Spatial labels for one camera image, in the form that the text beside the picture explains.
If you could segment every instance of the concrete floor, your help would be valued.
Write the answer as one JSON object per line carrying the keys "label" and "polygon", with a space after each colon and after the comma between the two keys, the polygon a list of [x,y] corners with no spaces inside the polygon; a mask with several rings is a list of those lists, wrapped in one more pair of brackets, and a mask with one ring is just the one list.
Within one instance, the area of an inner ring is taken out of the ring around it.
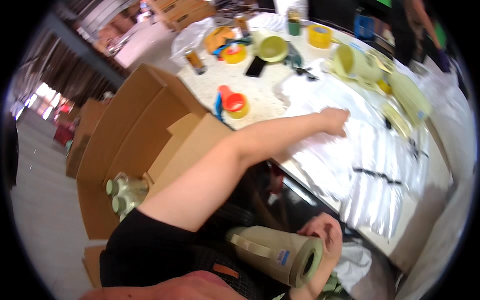
{"label": "concrete floor", "polygon": [[82,264],[89,240],[75,180],[65,176],[65,151],[53,141],[56,127],[33,111],[18,122],[19,164],[12,207],[27,255],[55,298],[78,299],[92,288]]}

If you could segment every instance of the green lid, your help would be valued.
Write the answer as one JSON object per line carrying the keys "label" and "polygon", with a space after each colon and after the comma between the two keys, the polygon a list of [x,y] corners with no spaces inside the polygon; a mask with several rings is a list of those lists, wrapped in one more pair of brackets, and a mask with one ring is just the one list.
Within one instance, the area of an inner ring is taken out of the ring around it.
{"label": "green lid", "polygon": [[112,208],[115,213],[122,213],[127,208],[127,202],[125,201],[125,198],[121,196],[113,197]]}
{"label": "green lid", "polygon": [[109,179],[106,190],[108,196],[115,196],[119,193],[119,184],[115,180]]}

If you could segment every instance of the smartphone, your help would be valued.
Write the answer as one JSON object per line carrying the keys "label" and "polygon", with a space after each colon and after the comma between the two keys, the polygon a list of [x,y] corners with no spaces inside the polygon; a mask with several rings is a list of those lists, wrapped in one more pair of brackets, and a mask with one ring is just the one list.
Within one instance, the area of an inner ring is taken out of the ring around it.
{"label": "smartphone", "polygon": [[264,69],[266,63],[267,62],[265,60],[262,60],[258,56],[255,56],[255,59],[252,61],[252,64],[245,73],[245,76],[260,77],[260,73],[262,73],[262,70]]}

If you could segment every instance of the yellow tape roll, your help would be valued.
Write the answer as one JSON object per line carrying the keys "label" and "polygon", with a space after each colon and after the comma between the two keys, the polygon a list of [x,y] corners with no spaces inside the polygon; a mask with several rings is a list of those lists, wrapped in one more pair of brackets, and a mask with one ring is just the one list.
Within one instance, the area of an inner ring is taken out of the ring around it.
{"label": "yellow tape roll", "polygon": [[308,43],[314,47],[327,49],[330,47],[332,30],[321,25],[308,26]]}

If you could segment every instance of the blue label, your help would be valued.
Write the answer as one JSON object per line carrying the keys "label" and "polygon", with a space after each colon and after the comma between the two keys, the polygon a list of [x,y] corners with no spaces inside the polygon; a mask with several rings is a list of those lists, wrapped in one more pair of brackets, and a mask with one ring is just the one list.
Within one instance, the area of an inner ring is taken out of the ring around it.
{"label": "blue label", "polygon": [[355,44],[354,42],[349,42],[348,43],[351,47],[355,48],[356,50],[360,51],[361,53],[365,54],[365,52],[362,50],[360,45]]}
{"label": "blue label", "polygon": [[290,251],[288,250],[281,250],[278,253],[278,257],[276,258],[277,263],[281,265],[285,265],[287,263],[288,256],[290,255]]}

